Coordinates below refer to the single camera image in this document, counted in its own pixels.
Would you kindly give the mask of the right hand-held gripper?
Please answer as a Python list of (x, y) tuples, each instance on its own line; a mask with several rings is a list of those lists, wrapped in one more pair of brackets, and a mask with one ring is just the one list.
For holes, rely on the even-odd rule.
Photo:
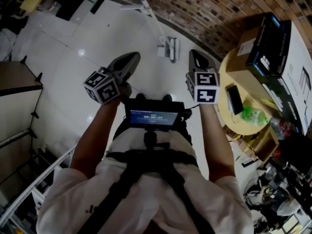
[(220, 84), (219, 74), (215, 70), (215, 61), (204, 52), (190, 50), (186, 84), (194, 102), (217, 104)]

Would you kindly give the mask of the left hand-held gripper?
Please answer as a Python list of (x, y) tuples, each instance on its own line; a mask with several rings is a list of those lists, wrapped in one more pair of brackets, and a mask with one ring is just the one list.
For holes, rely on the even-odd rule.
[(129, 52), (115, 58), (108, 67), (94, 71), (83, 83), (88, 96), (104, 105), (115, 98), (127, 100), (132, 93), (128, 79), (135, 72), (141, 55)]

